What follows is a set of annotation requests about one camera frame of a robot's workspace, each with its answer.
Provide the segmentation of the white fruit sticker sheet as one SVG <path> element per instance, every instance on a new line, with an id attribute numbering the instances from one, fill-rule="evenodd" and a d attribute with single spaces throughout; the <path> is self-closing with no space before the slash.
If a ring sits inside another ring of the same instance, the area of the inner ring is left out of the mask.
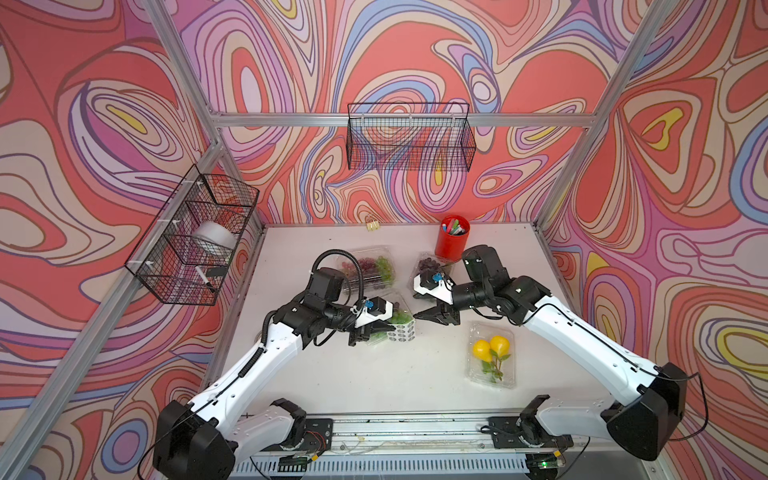
<path id="1" fill-rule="evenodd" d="M 388 335 L 388 340 L 392 342 L 410 342 L 415 339 L 416 337 L 416 320 L 413 318 L 409 318 L 407 321 L 405 320 L 393 320 L 391 322 L 391 325 L 394 325 L 396 327 L 396 330 L 394 332 L 391 332 Z"/>

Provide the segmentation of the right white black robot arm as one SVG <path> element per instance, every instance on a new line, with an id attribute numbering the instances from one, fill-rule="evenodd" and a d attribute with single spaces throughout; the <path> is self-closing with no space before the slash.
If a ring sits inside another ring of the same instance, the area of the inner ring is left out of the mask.
<path id="1" fill-rule="evenodd" d="M 684 370 L 672 362 L 657 365 L 619 345 L 535 279 L 510 277 L 491 246 L 465 250 L 461 262 L 469 277 L 464 284 L 435 269 L 415 276 L 414 291 L 436 300 L 417 313 L 418 319 L 457 325 L 461 312 L 487 307 L 548 340 L 607 390 L 592 401 L 535 397 L 517 420 L 522 441 L 539 446 L 548 437 L 587 436 L 611 439 L 644 461 L 659 457 L 685 415 L 689 377 Z"/>

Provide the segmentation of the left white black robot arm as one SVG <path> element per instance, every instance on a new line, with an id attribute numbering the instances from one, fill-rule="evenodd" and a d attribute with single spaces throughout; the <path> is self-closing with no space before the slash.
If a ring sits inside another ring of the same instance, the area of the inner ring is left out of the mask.
<path id="1" fill-rule="evenodd" d="M 281 398 L 252 417 L 247 408 L 293 358 L 309 345 L 321 346 L 322 334 L 344 332 L 356 344 L 394 328 L 395 307 L 382 297 L 367 297 L 359 288 L 353 304 L 339 303 L 346 276 L 323 266 L 329 256 L 354 258 L 341 249 L 320 254 L 307 286 L 267 313 L 259 340 L 240 360 L 188 403 L 172 401 L 161 411 L 145 453 L 157 472 L 167 479 L 227 479 L 268 447 L 303 444 L 306 413 L 295 403 Z"/>

